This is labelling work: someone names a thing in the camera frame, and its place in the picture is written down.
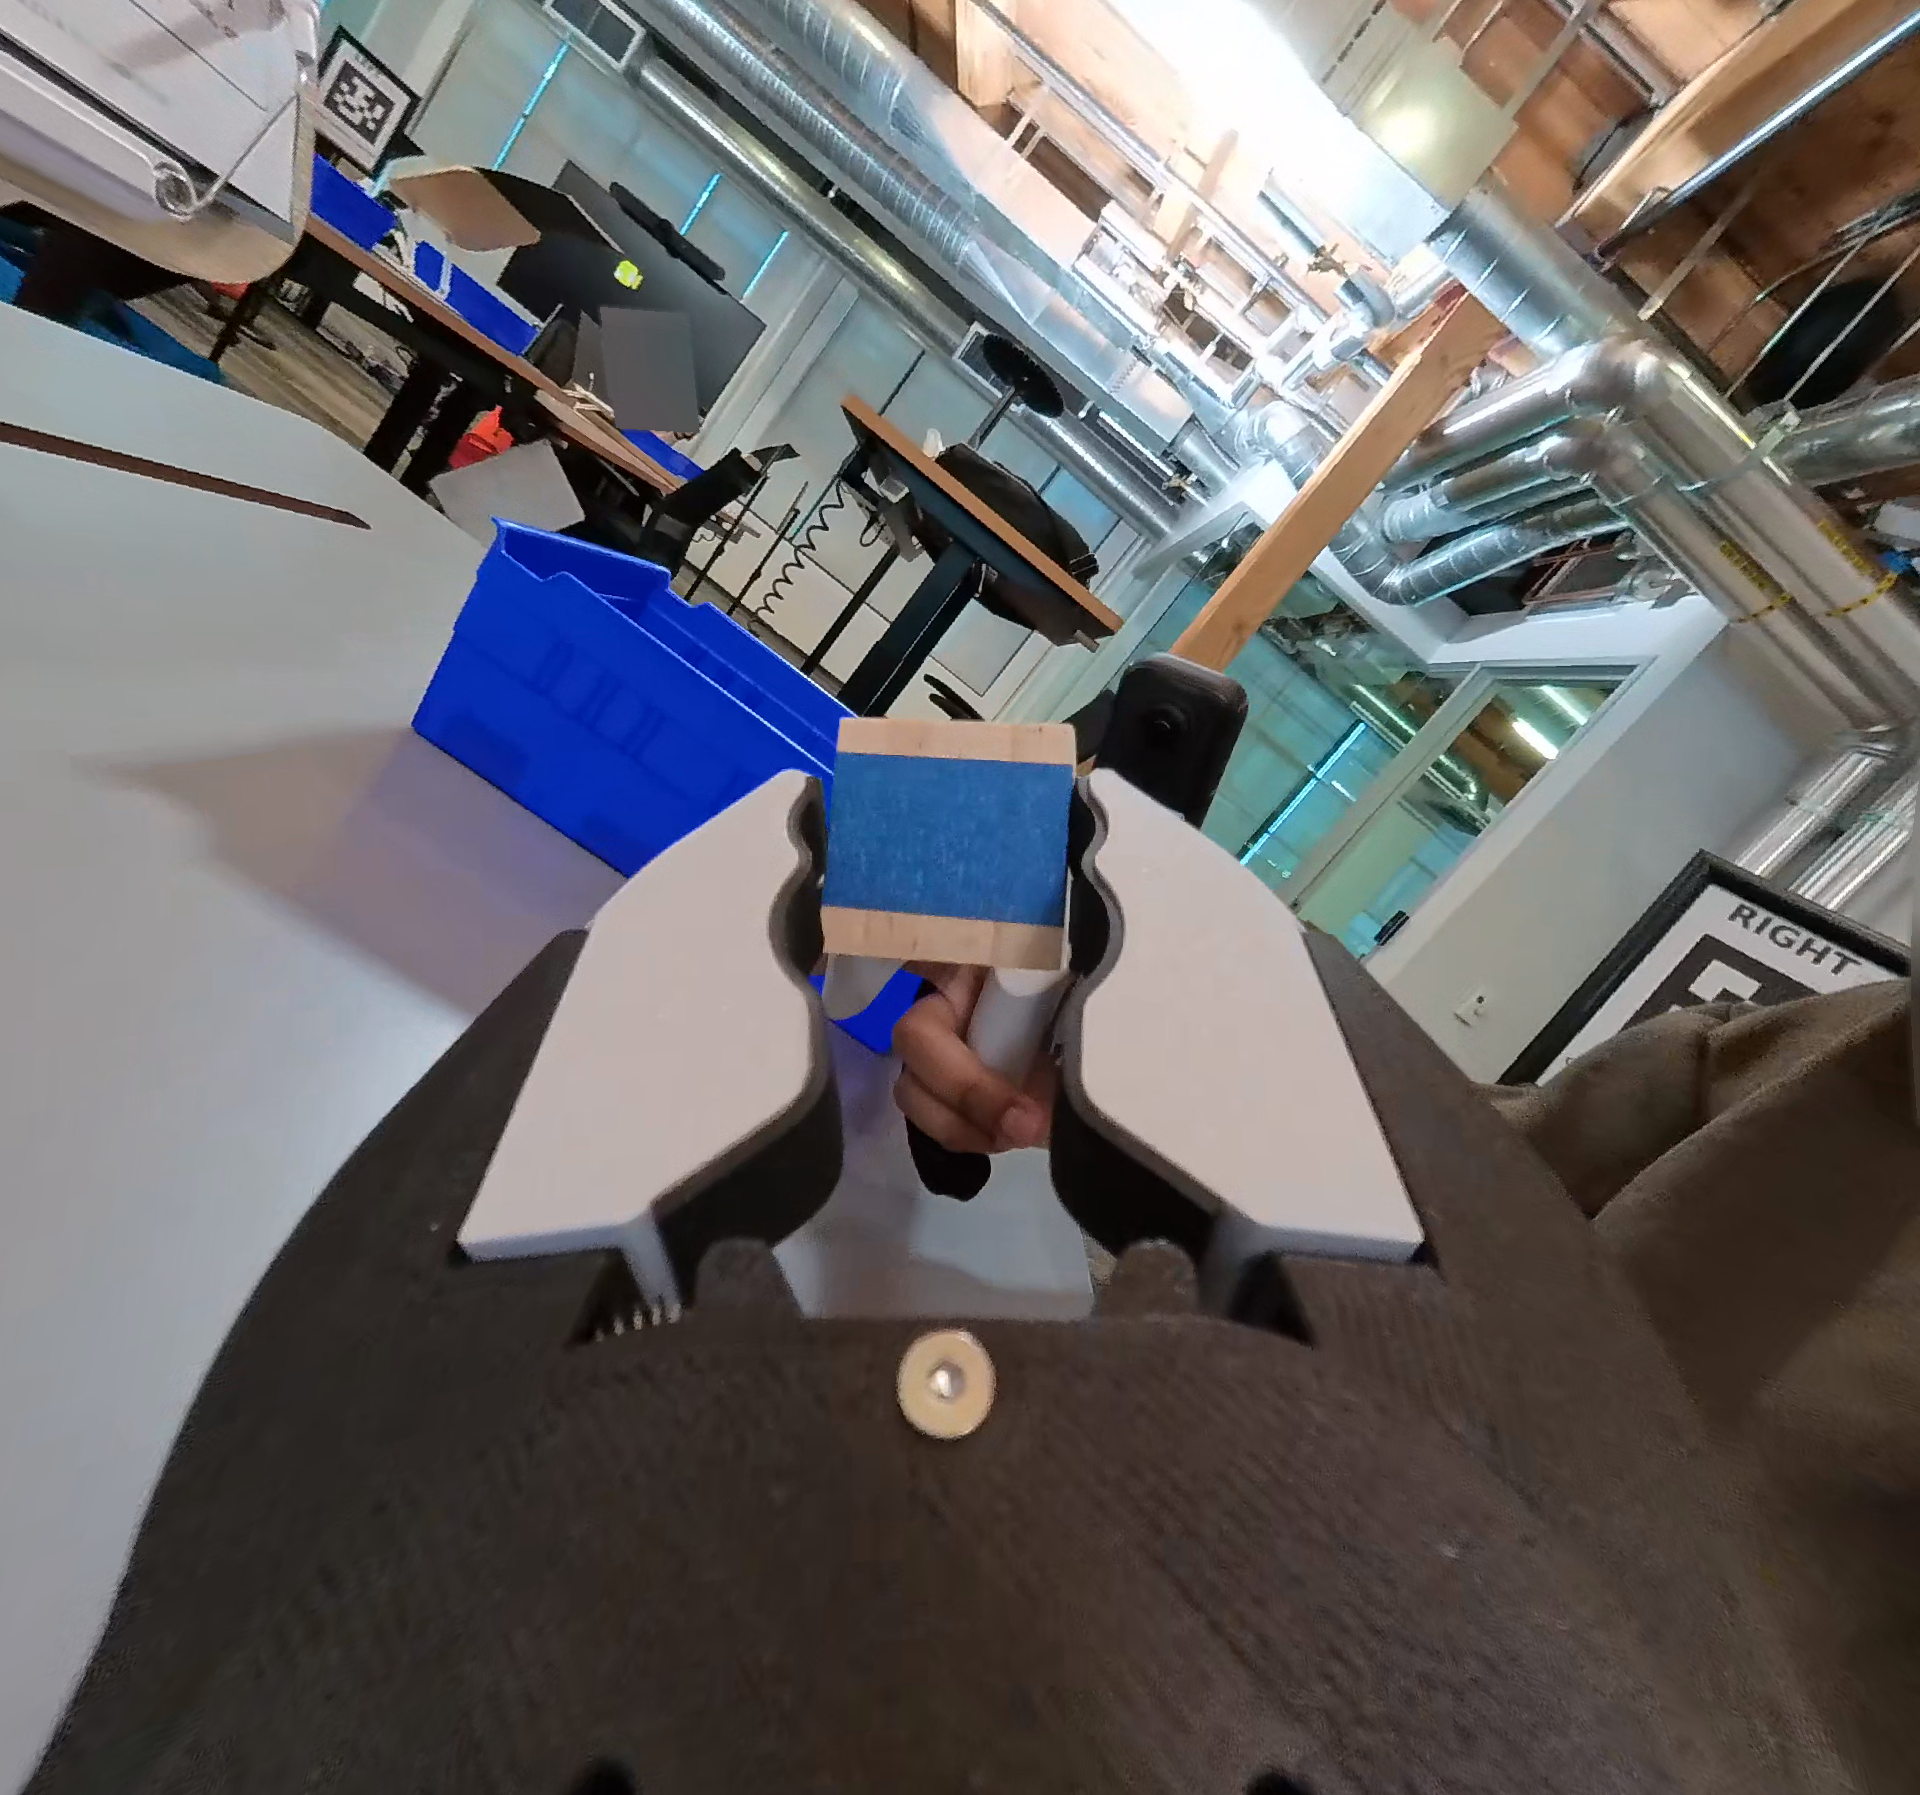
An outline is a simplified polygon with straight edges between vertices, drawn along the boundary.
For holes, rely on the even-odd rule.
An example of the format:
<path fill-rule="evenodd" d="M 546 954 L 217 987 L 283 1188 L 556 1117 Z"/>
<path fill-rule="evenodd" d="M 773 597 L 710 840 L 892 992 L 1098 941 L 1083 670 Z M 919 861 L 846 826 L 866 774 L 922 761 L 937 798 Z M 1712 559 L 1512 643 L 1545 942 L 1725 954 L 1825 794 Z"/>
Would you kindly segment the wooden support post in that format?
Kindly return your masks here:
<path fill-rule="evenodd" d="M 1405 446 L 1450 407 L 1473 369 L 1504 336 L 1504 326 L 1461 284 L 1446 284 L 1425 317 L 1427 334 L 1393 369 L 1355 427 L 1315 465 L 1306 483 L 1251 543 L 1239 570 L 1208 593 L 1203 610 L 1170 643 L 1208 670 L 1231 670 L 1234 657 L 1315 570 L 1320 553 L 1380 489 Z"/>

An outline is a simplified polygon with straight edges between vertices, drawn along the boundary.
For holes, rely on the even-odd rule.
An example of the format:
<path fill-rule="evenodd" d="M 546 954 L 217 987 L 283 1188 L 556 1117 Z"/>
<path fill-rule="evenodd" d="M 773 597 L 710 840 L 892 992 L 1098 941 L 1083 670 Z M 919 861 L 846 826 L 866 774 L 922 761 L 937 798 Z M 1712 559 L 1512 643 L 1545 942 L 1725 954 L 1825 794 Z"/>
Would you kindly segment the blue plastic bin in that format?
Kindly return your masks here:
<path fill-rule="evenodd" d="M 831 784 L 846 720 L 666 564 L 494 520 L 410 727 L 631 878 L 784 772 Z"/>

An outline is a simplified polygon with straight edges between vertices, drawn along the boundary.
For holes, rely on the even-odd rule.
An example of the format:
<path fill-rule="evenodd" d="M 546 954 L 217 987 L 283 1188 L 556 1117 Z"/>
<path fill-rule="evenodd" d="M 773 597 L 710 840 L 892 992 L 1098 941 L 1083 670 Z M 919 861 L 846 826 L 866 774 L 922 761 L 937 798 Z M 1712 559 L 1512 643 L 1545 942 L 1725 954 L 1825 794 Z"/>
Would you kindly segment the grey desk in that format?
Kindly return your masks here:
<path fill-rule="evenodd" d="M 1069 1790 L 773 1255 L 456 1250 L 617 888 L 409 727 L 474 570 L 4 313 L 4 1790 Z"/>

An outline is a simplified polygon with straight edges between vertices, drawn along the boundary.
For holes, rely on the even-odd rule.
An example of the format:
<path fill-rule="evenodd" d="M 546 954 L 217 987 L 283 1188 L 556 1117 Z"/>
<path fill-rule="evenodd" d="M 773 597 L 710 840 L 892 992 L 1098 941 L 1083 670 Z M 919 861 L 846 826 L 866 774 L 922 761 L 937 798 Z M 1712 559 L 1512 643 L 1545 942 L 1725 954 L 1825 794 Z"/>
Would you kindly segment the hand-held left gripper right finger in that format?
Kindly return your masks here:
<path fill-rule="evenodd" d="M 1263 1321 L 1293 1255 L 1405 1265 L 1425 1223 L 1299 917 L 1118 772 L 1080 784 L 1050 1177 L 1110 1255 L 1170 1244 Z"/>

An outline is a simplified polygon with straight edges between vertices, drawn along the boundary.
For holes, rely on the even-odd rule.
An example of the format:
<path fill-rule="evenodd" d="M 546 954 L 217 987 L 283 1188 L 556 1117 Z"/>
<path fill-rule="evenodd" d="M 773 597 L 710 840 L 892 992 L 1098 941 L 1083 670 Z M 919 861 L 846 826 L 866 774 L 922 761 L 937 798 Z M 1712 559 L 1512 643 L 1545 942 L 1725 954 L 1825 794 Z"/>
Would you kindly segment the silver insulated pipes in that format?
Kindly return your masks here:
<path fill-rule="evenodd" d="M 1886 882 L 1918 813 L 1900 572 L 1545 222 L 1485 183 L 1427 248 L 1537 367 L 1393 446 L 1310 564 L 1425 607 L 1562 538 L 1633 531 L 1842 720 L 1734 861 L 1825 910 Z"/>

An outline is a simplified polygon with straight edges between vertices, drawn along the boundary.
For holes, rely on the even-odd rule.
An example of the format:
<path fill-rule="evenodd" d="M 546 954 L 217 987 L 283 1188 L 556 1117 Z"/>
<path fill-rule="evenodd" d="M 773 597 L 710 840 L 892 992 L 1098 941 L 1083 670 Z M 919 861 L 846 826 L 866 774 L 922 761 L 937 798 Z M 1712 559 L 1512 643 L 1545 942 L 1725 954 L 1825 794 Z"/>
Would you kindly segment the white sign board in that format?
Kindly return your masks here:
<path fill-rule="evenodd" d="M 501 520 L 533 531 L 573 531 L 589 520 L 585 498 L 551 442 L 514 445 L 480 464 L 452 465 L 430 479 L 426 498 L 478 552 L 494 547 Z"/>

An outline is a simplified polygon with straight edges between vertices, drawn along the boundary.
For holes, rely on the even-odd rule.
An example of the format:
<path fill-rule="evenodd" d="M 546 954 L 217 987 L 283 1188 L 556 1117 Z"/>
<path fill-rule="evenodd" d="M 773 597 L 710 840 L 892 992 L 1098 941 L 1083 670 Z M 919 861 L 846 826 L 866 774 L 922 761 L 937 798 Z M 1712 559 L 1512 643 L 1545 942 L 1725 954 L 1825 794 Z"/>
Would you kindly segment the black office chair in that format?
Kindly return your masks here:
<path fill-rule="evenodd" d="M 686 561 L 686 552 L 695 536 L 720 520 L 732 508 L 757 495 L 765 477 L 779 465 L 797 460 L 793 445 L 766 445 L 766 446 L 735 446 L 713 465 L 704 465 L 698 477 L 684 479 L 680 489 L 666 492 L 647 515 L 634 538 L 634 553 L 642 561 L 662 564 L 666 572 L 680 572 Z"/>

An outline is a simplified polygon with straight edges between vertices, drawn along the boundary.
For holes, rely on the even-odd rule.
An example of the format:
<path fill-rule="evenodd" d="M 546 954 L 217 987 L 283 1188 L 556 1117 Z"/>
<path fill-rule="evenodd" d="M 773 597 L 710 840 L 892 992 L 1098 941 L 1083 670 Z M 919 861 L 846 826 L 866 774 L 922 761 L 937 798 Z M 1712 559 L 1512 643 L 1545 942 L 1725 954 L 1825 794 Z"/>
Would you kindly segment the black pole with round disc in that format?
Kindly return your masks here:
<path fill-rule="evenodd" d="M 1054 373 L 1020 341 L 973 329 L 956 358 L 973 383 L 992 386 L 992 404 L 963 446 L 979 451 L 1007 416 L 1039 418 L 1043 427 L 1064 416 Z"/>

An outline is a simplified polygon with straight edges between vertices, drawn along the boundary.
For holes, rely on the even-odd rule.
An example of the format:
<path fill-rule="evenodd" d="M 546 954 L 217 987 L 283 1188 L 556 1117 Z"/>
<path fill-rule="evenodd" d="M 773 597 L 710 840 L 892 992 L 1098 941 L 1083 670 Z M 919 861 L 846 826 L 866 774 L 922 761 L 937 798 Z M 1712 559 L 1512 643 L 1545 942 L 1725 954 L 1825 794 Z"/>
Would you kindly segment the white metal document stand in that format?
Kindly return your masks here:
<path fill-rule="evenodd" d="M 4 40 L 4 189 L 166 273 L 246 287 L 287 267 L 314 214 L 315 54 L 293 90 L 211 172 Z M 292 215 L 246 197 L 238 170 L 292 127 Z"/>

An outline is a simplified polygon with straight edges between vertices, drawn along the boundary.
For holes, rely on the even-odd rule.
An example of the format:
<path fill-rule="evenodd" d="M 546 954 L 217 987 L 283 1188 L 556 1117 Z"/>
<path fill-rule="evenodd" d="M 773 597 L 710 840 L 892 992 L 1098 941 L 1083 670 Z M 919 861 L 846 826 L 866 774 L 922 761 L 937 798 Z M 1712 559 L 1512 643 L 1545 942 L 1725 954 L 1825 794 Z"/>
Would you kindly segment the wooden-top standing desk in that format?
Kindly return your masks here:
<path fill-rule="evenodd" d="M 978 602 L 1050 645 L 1096 650 L 1121 630 L 1118 610 L 1069 580 L 897 422 L 858 396 L 846 396 L 842 412 L 851 451 L 834 483 L 879 525 L 889 561 L 928 561 L 899 613 L 842 681 L 842 706 L 855 717 L 885 717 Z"/>

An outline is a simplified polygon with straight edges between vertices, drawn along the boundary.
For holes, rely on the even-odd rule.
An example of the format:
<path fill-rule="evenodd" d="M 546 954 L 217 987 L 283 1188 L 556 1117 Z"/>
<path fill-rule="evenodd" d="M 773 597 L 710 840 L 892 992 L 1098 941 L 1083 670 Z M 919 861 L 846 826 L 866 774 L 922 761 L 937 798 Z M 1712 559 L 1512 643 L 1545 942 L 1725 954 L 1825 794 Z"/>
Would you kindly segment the tan cardboard sheet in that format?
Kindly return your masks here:
<path fill-rule="evenodd" d="M 480 170 L 397 172 L 390 189 L 458 248 L 501 252 L 540 243 L 540 222 Z"/>

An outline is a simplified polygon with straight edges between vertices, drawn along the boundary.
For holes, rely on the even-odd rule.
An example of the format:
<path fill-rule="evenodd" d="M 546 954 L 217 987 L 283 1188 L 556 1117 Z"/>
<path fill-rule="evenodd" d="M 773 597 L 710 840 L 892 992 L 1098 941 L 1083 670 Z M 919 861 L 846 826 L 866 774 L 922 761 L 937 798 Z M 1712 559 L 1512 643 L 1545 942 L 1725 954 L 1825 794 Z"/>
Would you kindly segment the black backpack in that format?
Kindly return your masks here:
<path fill-rule="evenodd" d="M 1069 580 L 1091 586 L 1098 559 L 1080 530 L 1058 515 L 1026 477 L 992 464 L 973 445 L 949 445 L 937 464 L 966 483 L 984 508 L 1015 525 L 1033 547 L 1043 552 Z"/>

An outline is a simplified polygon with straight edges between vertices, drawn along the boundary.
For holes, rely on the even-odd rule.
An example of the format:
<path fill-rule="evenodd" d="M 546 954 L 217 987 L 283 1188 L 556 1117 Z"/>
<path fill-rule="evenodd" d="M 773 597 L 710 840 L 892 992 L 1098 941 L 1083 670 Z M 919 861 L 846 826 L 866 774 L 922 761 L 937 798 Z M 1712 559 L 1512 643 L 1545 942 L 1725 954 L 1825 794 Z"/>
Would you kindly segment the framed tag sign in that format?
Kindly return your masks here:
<path fill-rule="evenodd" d="M 350 28 L 334 28 L 315 76 L 315 148 L 322 144 L 337 166 L 355 175 L 380 175 L 419 114 L 424 94 L 397 76 Z"/>
<path fill-rule="evenodd" d="M 1701 1004 L 1787 1004 L 1907 980 L 1907 947 L 1698 851 L 1503 1073 L 1534 1086 L 1603 1040 Z"/>

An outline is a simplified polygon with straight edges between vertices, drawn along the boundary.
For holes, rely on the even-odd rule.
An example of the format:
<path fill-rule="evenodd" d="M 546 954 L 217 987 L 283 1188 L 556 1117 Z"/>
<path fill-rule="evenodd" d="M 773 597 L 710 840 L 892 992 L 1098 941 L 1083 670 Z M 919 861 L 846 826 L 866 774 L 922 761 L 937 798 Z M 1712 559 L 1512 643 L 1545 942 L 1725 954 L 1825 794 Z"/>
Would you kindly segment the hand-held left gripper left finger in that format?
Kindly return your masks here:
<path fill-rule="evenodd" d="M 589 941 L 458 1227 L 470 1261 L 620 1255 L 691 1302 L 704 1255 L 799 1232 L 846 1173 L 823 780 L 784 772 L 647 861 Z"/>

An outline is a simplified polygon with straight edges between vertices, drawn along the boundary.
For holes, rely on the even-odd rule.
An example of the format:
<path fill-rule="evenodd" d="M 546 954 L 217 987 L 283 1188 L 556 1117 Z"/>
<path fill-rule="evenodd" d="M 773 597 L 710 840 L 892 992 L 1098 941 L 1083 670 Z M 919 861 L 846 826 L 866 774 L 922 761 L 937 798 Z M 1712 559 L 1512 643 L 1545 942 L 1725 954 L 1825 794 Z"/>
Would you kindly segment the person's right hand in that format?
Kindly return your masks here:
<path fill-rule="evenodd" d="M 892 1031 L 905 1121 L 952 1152 L 1004 1155 L 1050 1145 L 1058 1069 L 1037 1058 L 1015 1083 L 971 1041 L 989 969 L 910 960 L 910 973 L 922 977 L 922 993 Z"/>

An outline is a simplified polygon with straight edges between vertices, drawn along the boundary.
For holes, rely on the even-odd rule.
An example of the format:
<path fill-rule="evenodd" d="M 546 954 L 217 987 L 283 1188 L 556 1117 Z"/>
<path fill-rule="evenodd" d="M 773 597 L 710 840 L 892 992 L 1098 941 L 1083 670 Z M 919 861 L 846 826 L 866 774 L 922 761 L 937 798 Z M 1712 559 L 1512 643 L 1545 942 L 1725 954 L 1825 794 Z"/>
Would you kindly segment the blue-taped wooden cube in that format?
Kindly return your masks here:
<path fill-rule="evenodd" d="M 1074 799 L 1069 724 L 842 720 L 826 954 L 1064 969 Z"/>

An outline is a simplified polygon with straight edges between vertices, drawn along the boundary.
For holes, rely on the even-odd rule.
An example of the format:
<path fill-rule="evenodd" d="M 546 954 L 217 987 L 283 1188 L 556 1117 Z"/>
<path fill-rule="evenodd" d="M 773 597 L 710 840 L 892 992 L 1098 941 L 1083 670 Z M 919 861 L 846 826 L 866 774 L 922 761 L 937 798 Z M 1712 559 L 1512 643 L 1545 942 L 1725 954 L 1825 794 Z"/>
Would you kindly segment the silver ventilation duct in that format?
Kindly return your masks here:
<path fill-rule="evenodd" d="M 617 0 L 748 104 L 919 260 L 1217 492 L 1246 460 L 1195 412 L 1153 326 L 1098 287 L 1114 236 L 855 0 Z"/>

